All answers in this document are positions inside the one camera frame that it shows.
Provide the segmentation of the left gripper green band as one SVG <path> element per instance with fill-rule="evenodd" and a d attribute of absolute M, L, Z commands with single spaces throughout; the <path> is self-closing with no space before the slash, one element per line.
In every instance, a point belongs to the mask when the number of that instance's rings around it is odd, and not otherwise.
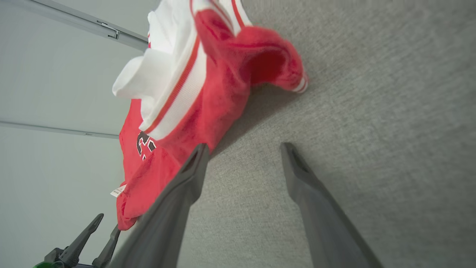
<path fill-rule="evenodd" d="M 44 257 L 44 261 L 35 265 L 34 268 L 69 268 L 76 267 L 79 263 L 79 256 L 90 238 L 100 225 L 104 217 L 103 213 L 98 214 L 90 224 L 77 236 L 77 238 L 65 249 L 54 248 Z M 118 226 L 114 227 L 110 234 L 109 241 L 102 252 L 94 259 L 94 268 L 106 268 L 112 260 L 113 253 L 117 246 L 121 231 Z"/>

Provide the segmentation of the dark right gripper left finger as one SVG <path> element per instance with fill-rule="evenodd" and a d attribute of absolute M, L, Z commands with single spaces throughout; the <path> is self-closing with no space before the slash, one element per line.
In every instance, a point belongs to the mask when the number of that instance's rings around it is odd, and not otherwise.
<path fill-rule="evenodd" d="M 177 266 L 189 209 L 200 198 L 208 161 L 208 145 L 197 145 L 112 259 L 111 268 Z"/>

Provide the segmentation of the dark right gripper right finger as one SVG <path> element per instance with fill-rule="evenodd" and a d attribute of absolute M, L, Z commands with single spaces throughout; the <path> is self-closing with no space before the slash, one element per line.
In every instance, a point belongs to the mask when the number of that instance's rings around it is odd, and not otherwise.
<path fill-rule="evenodd" d="M 296 147 L 280 145 L 288 194 L 298 205 L 315 268 L 381 268 L 382 264 Z"/>

